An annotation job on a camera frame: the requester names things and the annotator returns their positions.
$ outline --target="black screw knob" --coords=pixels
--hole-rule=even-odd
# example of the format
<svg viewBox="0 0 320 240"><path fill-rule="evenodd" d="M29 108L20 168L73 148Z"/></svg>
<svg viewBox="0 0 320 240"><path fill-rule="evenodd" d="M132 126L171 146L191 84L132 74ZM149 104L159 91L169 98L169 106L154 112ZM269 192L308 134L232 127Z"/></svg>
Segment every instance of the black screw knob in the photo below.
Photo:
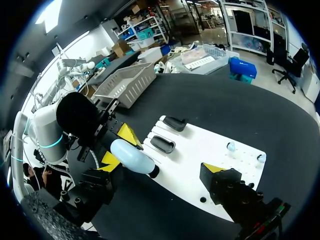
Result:
<svg viewBox="0 0 320 240"><path fill-rule="evenodd" d="M60 195L61 195L62 200L64 200L64 201L70 200L70 196L67 191L61 191Z"/></svg>

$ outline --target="workbench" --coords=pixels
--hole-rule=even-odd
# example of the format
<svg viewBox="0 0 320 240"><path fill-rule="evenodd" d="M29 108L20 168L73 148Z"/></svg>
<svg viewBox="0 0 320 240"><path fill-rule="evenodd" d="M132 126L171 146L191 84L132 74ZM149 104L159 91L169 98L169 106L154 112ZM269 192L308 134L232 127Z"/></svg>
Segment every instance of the workbench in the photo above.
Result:
<svg viewBox="0 0 320 240"><path fill-rule="evenodd" d="M192 125L266 152L257 190L265 202L278 197L292 206L282 220L284 231L311 197L320 166L317 123L293 102L229 79L228 66L211 75L159 74L130 109L116 110L117 119L128 123L141 142L162 115L187 118ZM85 163L68 159L76 182L95 166L90 155ZM110 205L92 220L104 238L232 240L241 229L185 202L147 175L124 169L124 178Z"/></svg>

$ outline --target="white cylinder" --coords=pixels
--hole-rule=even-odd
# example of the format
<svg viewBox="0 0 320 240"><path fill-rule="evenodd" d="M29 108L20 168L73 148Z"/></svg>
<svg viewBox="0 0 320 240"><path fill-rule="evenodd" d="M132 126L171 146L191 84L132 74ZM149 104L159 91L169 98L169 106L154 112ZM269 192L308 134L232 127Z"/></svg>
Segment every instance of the white cylinder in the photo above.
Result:
<svg viewBox="0 0 320 240"><path fill-rule="evenodd" d="M35 112L33 128L47 162L56 165L66 159L67 150L63 130L57 123L56 104L45 106Z"/></svg>
<svg viewBox="0 0 320 240"><path fill-rule="evenodd" d="M139 174L149 174L155 169L155 162L123 139L114 140L110 147L111 153L125 167Z"/></svg>

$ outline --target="blue case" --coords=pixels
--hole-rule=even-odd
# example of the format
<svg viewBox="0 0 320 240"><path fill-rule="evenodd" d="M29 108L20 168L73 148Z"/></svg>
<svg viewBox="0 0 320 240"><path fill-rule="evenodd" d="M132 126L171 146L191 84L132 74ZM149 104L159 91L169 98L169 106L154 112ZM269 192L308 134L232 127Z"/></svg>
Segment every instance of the blue case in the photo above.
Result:
<svg viewBox="0 0 320 240"><path fill-rule="evenodd" d="M234 74L242 74L255 79L257 76L256 66L250 62L242 61L239 58L232 57L230 59L230 72Z"/></svg>

